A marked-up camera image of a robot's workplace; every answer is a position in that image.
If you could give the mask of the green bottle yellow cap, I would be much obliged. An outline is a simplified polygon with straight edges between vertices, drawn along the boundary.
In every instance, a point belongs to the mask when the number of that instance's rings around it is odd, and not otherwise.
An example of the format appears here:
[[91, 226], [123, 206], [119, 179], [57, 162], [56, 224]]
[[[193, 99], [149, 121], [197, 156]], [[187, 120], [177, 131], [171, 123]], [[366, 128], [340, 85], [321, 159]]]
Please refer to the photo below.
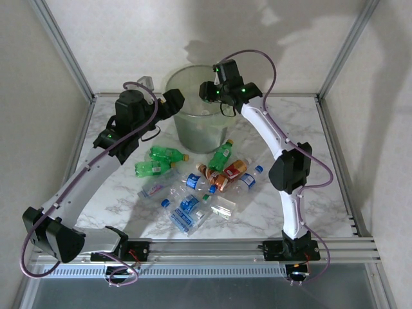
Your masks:
[[149, 152], [150, 158], [153, 160], [164, 160], [170, 163], [187, 162], [189, 160], [188, 154], [183, 154], [179, 150], [170, 147], [152, 146]]

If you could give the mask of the green bottle with paper label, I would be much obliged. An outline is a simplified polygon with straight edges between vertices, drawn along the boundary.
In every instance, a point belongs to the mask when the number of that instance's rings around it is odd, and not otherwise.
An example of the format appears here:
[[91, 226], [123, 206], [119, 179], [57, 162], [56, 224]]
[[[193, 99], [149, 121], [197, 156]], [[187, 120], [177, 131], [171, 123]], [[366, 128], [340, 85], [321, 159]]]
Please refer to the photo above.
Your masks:
[[161, 160], [137, 162], [135, 164], [135, 174], [139, 178], [147, 176], [159, 176], [174, 167], [176, 167], [176, 163]]

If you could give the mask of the green bottle orange cap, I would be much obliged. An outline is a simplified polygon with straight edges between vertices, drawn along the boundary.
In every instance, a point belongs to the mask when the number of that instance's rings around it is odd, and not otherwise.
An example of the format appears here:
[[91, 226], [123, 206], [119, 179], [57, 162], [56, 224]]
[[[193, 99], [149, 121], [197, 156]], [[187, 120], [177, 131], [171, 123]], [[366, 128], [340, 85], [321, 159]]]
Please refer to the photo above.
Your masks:
[[234, 142], [228, 139], [223, 145], [219, 146], [207, 167], [213, 171], [222, 172], [232, 154], [233, 144]]

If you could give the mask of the small bottle dark blue label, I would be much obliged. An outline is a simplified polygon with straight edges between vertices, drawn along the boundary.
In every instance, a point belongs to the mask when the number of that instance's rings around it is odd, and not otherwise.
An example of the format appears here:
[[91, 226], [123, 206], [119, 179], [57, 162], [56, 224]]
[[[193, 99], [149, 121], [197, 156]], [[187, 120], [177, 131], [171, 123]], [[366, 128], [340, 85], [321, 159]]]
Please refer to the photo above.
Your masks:
[[211, 185], [207, 180], [193, 173], [188, 175], [185, 184], [192, 190], [205, 192], [206, 194], [215, 194], [217, 191], [216, 185]]

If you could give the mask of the red label bottle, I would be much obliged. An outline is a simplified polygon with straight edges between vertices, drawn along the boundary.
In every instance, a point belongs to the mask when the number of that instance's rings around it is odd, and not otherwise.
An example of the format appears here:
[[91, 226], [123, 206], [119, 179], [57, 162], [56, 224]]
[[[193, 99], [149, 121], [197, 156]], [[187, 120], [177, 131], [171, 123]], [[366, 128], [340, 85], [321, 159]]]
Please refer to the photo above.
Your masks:
[[243, 173], [247, 171], [250, 163], [251, 159], [249, 158], [238, 159], [234, 161], [232, 164], [230, 164], [228, 167], [226, 167], [223, 170], [223, 172], [229, 180], [234, 180], [235, 178], [241, 176]]

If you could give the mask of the clear bottle pink label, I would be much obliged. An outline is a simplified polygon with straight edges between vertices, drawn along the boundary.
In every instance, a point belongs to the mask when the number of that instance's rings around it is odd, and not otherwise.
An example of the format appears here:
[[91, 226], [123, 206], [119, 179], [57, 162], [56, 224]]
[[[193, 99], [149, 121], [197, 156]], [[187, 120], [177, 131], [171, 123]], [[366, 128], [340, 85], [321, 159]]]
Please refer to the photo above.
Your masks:
[[164, 174], [155, 176], [142, 186], [138, 192], [138, 197], [141, 199], [158, 198], [172, 187], [179, 176], [180, 173], [176, 169], [171, 169]]

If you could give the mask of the brown tea bottle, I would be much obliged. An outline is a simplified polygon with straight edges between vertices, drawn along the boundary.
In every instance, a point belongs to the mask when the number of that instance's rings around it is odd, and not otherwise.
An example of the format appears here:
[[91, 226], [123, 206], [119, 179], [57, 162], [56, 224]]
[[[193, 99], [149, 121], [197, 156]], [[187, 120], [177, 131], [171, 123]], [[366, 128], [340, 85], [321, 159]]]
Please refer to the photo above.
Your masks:
[[207, 181], [211, 185], [215, 185], [219, 192], [224, 192], [229, 184], [229, 178], [225, 176], [222, 172], [209, 169], [205, 164], [198, 163], [196, 164], [197, 170], [204, 175]]

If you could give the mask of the clear bottle round blue label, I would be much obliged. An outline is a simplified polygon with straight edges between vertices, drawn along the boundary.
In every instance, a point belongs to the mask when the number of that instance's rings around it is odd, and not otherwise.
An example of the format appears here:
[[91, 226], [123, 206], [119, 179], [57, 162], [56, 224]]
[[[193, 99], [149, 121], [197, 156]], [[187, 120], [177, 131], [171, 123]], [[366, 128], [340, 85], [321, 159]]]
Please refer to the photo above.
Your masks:
[[246, 171], [238, 180], [235, 181], [230, 189], [230, 193], [248, 193], [260, 181], [263, 171], [264, 168], [262, 165], [257, 165], [253, 169]]

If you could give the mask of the clear bottle green label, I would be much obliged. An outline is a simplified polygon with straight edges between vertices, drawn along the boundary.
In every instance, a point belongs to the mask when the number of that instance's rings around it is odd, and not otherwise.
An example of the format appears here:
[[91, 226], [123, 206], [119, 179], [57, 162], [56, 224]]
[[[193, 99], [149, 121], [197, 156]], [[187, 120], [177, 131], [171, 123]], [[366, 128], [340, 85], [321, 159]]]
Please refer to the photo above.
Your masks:
[[221, 196], [204, 194], [202, 200], [214, 214], [227, 221], [230, 221], [233, 218], [237, 209], [235, 202]]

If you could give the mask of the large clear water bottle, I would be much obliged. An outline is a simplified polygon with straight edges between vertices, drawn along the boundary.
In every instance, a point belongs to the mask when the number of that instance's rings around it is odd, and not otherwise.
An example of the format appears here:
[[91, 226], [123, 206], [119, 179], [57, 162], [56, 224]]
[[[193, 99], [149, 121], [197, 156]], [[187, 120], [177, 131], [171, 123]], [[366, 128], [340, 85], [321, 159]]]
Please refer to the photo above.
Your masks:
[[175, 207], [169, 214], [169, 219], [187, 237], [194, 234], [210, 216], [209, 212], [194, 209], [187, 213], [180, 207]]

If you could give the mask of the translucent green bucket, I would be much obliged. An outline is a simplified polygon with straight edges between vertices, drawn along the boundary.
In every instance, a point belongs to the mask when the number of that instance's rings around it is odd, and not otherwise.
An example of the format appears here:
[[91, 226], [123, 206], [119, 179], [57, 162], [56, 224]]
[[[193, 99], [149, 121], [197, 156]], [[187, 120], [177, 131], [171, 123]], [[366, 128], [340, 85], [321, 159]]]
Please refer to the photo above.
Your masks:
[[212, 127], [206, 124], [194, 124], [177, 114], [173, 117], [174, 123], [178, 138], [186, 149], [198, 154], [207, 154], [215, 151], [226, 139], [230, 126]]

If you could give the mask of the small lit circuit board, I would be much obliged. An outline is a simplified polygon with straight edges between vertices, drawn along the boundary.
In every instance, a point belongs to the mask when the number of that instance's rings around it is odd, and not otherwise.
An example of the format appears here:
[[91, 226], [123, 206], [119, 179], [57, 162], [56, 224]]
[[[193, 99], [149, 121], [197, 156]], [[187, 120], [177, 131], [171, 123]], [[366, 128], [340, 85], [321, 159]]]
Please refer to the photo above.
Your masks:
[[289, 280], [304, 281], [309, 275], [307, 263], [286, 265], [286, 276]]
[[106, 269], [106, 276], [130, 276], [133, 274], [133, 271], [130, 270], [129, 268], [126, 268], [124, 266], [120, 267], [113, 267], [113, 266], [108, 266]]

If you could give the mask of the grey metal lower panel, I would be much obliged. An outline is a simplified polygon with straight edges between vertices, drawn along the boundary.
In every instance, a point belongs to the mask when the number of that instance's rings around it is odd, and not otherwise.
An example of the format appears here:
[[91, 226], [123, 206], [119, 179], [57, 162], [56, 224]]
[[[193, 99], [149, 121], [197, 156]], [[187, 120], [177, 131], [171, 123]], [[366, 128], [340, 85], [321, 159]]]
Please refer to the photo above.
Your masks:
[[44, 279], [20, 309], [378, 309], [360, 281], [290, 286], [278, 278], [141, 279], [115, 288], [101, 279]]

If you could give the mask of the aluminium frame post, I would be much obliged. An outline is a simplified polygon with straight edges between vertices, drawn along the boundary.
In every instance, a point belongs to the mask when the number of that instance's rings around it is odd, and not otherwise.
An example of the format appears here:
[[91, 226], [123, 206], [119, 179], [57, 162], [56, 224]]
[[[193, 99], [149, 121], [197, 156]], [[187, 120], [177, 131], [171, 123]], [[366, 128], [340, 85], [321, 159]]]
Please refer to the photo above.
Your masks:
[[32, 309], [40, 282], [40, 279], [24, 276], [17, 289], [12, 309]]
[[348, 32], [341, 49], [332, 64], [332, 67], [330, 68], [324, 82], [322, 83], [322, 86], [320, 87], [320, 90], [317, 93], [319, 102], [325, 99], [327, 94], [329, 94], [379, 3], [380, 0], [366, 0], [365, 5], [361, 9], [350, 31]]
[[382, 263], [366, 263], [371, 291], [377, 309], [398, 309]]
[[65, 63], [67, 69], [77, 83], [81, 93], [88, 102], [95, 100], [95, 94], [87, 81], [87, 78], [82, 71], [78, 61], [75, 58], [58, 22], [54, 18], [46, 0], [27, 0], [29, 5], [35, 12], [38, 20], [45, 29], [51, 43], [57, 50], [59, 56]]

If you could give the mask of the aluminium front mounting rail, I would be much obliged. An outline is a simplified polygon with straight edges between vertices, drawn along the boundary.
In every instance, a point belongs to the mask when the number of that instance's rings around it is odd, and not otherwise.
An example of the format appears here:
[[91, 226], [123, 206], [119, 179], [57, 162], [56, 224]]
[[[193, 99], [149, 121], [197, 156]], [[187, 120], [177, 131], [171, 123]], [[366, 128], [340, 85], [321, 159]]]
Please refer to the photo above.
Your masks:
[[131, 239], [121, 250], [123, 261], [143, 263], [225, 263], [266, 261], [297, 263], [368, 263], [379, 261], [373, 238], [325, 238], [290, 253], [278, 239]]

